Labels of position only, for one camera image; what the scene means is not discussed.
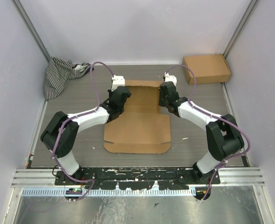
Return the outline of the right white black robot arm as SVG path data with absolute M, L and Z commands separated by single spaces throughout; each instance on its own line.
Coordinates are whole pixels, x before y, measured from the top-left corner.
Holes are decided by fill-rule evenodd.
M 244 147 L 241 131 L 232 115 L 211 113 L 197 106 L 189 98 L 180 97 L 171 81 L 160 85 L 159 105 L 206 132 L 208 152 L 192 167 L 193 178 L 198 184 L 206 183 L 212 170 Z

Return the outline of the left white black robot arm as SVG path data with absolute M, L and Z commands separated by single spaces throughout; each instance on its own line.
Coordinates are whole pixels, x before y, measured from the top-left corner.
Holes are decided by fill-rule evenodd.
M 51 152 L 51 159 L 56 161 L 71 185 L 94 181 L 83 180 L 82 168 L 72 153 L 77 134 L 117 119 L 124 112 L 124 105 L 130 96 L 130 90 L 124 86 L 109 90 L 108 99 L 96 108 L 76 114 L 57 112 L 42 132 L 41 142 Z

